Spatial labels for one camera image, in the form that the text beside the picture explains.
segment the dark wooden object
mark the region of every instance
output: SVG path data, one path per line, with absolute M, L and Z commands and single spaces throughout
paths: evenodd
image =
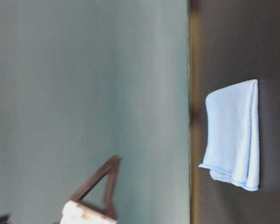
M 6 222 L 9 218 L 10 218 L 9 214 L 0 216 L 0 224 L 6 224 Z
M 114 193 L 114 187 L 118 176 L 119 163 L 121 158 L 114 155 L 109 158 L 85 183 L 83 183 L 78 190 L 76 190 L 70 197 L 72 201 L 82 204 L 94 211 L 101 213 L 104 216 L 110 217 L 114 220 L 117 219 L 117 213 L 115 211 L 112 196 Z M 104 202 L 106 209 L 100 209 L 89 202 L 83 202 L 82 199 L 103 179 L 106 175 L 109 175 L 107 186 L 105 189 Z

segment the gray surface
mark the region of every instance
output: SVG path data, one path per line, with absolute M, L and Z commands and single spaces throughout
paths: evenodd
M 57 221 L 118 153 L 119 223 L 188 223 L 186 55 L 184 0 L 0 0 L 0 213 Z
M 280 1 L 194 1 L 192 224 L 280 224 Z M 205 98 L 259 80 L 260 185 L 248 192 L 198 168 L 207 144 Z

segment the teal wall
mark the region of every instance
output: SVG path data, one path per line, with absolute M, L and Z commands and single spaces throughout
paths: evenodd
M 15 224 L 57 221 L 115 153 L 114 5 L 0 0 L 0 213 Z
M 188 224 L 186 1 L 116 2 L 119 224 Z
M 0 213 L 50 224 L 119 154 L 119 223 L 188 223 L 186 41 L 184 0 L 0 0 Z

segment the white object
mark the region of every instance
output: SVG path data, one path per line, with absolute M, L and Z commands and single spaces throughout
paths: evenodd
M 258 81 L 234 84 L 206 98 L 208 145 L 199 167 L 214 180 L 249 191 L 259 185 Z
M 116 224 L 117 221 L 87 208 L 72 200 L 68 201 L 62 211 L 60 224 Z

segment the microfiber cloth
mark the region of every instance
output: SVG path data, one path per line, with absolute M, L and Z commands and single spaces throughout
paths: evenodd
M 249 80 L 206 98 L 208 145 L 199 167 L 214 180 L 249 191 L 259 185 L 258 81 Z

